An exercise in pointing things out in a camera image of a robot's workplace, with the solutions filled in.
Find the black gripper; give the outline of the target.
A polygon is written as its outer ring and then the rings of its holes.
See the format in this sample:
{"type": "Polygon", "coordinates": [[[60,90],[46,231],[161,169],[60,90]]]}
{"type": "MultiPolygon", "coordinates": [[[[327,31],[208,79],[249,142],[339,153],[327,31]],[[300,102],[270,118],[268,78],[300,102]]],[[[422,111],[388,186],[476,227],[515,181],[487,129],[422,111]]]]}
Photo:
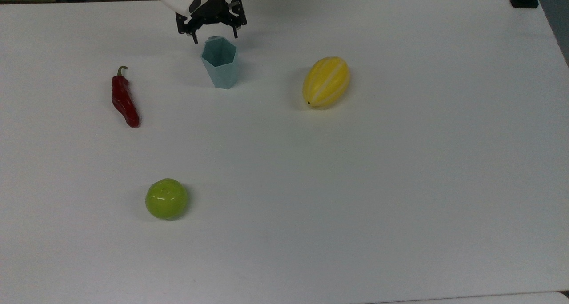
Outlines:
{"type": "Polygon", "coordinates": [[[200,26],[214,23],[231,26],[234,38],[238,38],[238,30],[247,25],[242,0],[231,0],[229,4],[226,0],[208,0],[195,7],[189,18],[176,13],[178,33],[190,36],[195,44],[198,44],[196,33],[200,26]]]}

